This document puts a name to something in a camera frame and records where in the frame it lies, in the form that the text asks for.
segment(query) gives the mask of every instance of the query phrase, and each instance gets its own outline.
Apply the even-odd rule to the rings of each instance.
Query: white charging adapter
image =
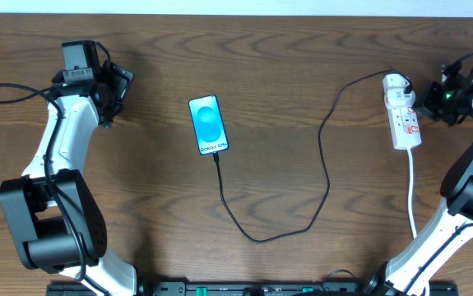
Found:
[[[421,143],[417,114],[412,108],[415,92],[405,94],[409,84],[400,74],[389,74],[383,79],[384,104],[390,119],[393,147],[398,150],[407,150]]]

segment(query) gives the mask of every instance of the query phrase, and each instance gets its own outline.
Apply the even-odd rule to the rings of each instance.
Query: wood grain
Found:
[[[313,229],[255,245],[220,203],[216,167],[197,153],[187,102],[217,94],[230,150],[226,196],[257,238],[303,228],[326,183],[317,131],[347,82],[394,67],[424,93],[440,66],[473,49],[473,20],[369,17],[0,15],[0,82],[36,88],[63,68],[61,43],[94,39],[137,77],[111,130],[96,130],[85,179],[109,246],[151,278],[321,280],[366,276],[410,242],[406,153],[392,149],[381,77],[352,87],[324,129],[332,181]],[[21,95],[1,90],[0,99]],[[40,99],[0,106],[0,182],[17,178],[46,122]],[[473,123],[421,118],[414,149],[419,228],[473,140]],[[473,241],[435,276],[473,295]],[[44,294],[59,275],[18,261],[0,209],[0,294]]]

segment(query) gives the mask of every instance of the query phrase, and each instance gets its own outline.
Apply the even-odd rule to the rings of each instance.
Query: phone screen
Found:
[[[191,99],[188,102],[188,107],[200,154],[208,155],[229,149],[216,96],[209,95],[199,99]]]

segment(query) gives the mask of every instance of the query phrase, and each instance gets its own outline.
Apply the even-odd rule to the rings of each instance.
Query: smartphone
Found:
[[[229,149],[218,98],[209,95],[188,101],[192,124],[201,155]]]

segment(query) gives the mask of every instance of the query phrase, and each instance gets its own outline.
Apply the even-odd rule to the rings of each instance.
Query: white power cord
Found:
[[[417,237],[417,229],[415,228],[415,220],[414,220],[414,158],[411,154],[411,148],[407,148],[406,152],[408,152],[408,166],[410,167],[410,184],[408,185],[408,218],[410,219],[410,227],[411,227],[411,235],[415,239]],[[424,296],[430,296],[430,286],[427,284],[424,287]]]

